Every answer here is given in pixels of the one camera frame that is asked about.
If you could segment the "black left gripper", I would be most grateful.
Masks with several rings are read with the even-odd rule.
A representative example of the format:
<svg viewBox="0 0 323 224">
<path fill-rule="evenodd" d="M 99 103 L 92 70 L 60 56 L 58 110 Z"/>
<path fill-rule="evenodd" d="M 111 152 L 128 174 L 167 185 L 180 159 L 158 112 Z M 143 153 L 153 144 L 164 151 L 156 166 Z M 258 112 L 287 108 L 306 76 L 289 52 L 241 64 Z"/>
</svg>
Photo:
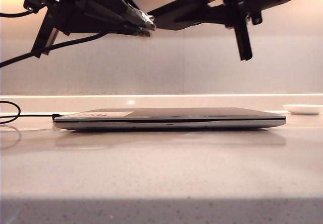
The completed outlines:
<svg viewBox="0 0 323 224">
<path fill-rule="evenodd" d="M 126 3 L 126 9 L 120 12 L 87 0 L 24 1 L 24 8 L 32 10 L 35 14 L 41 7 L 47 7 L 47 12 L 31 49 L 32 52 L 53 45 L 59 31 L 65 35 L 106 32 L 150 37 L 151 30 L 156 29 L 154 16 L 129 3 Z"/>
</svg>

